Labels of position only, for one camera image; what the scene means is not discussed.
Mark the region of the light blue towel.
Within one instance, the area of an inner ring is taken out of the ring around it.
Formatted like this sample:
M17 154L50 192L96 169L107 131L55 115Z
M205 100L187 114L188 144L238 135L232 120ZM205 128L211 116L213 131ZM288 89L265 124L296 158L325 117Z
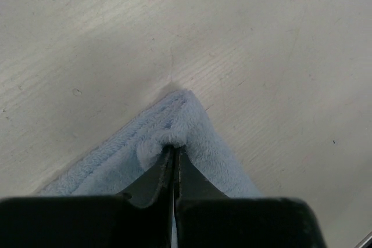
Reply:
M115 194L150 169L167 145L185 148L193 165L228 197L260 197L235 154L214 130L200 101L186 89L169 93L140 113L38 194Z

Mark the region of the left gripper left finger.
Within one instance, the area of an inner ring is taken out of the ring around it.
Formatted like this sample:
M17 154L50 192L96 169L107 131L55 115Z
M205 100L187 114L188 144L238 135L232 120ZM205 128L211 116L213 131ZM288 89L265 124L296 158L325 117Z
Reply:
M174 148L115 195L1 201L1 247L170 247Z

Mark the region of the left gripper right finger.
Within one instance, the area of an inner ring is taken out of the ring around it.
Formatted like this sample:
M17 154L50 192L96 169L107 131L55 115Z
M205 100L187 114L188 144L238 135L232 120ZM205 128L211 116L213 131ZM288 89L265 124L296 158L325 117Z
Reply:
M289 198L230 198L174 151L179 247L325 247L315 214Z

